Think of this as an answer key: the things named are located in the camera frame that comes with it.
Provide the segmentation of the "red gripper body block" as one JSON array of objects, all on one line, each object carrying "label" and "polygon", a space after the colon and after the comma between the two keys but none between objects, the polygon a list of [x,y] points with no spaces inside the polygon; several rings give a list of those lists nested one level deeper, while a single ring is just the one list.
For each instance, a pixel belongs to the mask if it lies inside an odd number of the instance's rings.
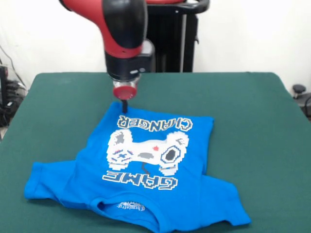
[{"label": "red gripper body block", "polygon": [[114,96],[120,100],[130,100],[135,97],[140,78],[141,75],[139,74],[135,78],[128,81],[113,80]]}]

